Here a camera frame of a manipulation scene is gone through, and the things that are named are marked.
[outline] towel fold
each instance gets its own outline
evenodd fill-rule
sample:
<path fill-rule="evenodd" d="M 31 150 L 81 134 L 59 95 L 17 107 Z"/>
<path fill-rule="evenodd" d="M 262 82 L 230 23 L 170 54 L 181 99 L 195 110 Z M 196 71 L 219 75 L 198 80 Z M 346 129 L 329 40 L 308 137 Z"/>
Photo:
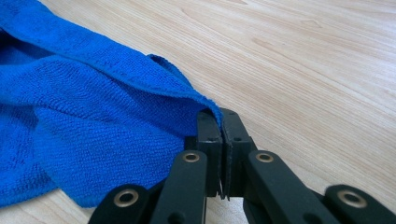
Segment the towel fold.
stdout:
<path fill-rule="evenodd" d="M 164 58 L 32 0 L 0 2 L 0 207 L 61 188 L 83 207 L 166 178 L 196 115 L 219 108 Z"/>

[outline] wooden table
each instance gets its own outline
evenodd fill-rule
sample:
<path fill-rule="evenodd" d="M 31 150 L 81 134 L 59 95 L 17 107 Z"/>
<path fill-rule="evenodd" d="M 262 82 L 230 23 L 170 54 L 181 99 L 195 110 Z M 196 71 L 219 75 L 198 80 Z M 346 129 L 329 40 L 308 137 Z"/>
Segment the wooden table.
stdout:
<path fill-rule="evenodd" d="M 167 58 L 309 188 L 352 185 L 396 212 L 395 1 L 42 2 Z M 0 220 L 87 223 L 92 211 L 55 190 L 0 209 Z M 208 200 L 206 223 L 246 222 L 241 200 Z"/>

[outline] towel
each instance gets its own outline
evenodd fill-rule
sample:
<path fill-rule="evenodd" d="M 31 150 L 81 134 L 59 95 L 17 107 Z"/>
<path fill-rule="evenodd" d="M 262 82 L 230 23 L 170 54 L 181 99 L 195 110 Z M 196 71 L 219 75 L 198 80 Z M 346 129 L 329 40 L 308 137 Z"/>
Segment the towel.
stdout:
<path fill-rule="evenodd" d="M 216 104 L 164 58 L 0 2 L 0 207 L 60 188 L 93 207 L 116 186 L 167 177 L 196 115 Z"/>

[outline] wood grain surface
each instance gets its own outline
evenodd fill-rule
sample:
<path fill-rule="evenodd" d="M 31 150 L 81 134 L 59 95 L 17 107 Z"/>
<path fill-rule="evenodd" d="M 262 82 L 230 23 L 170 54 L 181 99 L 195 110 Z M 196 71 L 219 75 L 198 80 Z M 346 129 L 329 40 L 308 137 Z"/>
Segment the wood grain surface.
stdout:
<path fill-rule="evenodd" d="M 396 212 L 396 1 L 42 3 L 167 58 L 309 188 L 348 184 Z M 55 190 L 0 209 L 0 222 L 87 223 L 92 211 Z M 209 199 L 206 223 L 247 223 L 241 200 Z"/>

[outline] light wooden surface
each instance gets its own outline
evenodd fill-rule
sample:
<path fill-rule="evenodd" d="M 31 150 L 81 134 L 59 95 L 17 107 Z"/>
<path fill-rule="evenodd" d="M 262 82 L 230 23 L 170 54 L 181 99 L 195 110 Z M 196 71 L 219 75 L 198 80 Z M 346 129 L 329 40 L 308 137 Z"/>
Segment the light wooden surface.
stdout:
<path fill-rule="evenodd" d="M 352 185 L 396 212 L 395 1 L 42 2 L 166 57 L 309 188 Z M 92 211 L 56 190 L 0 209 L 0 220 L 87 223 Z M 210 199 L 206 223 L 246 223 L 241 200 Z"/>

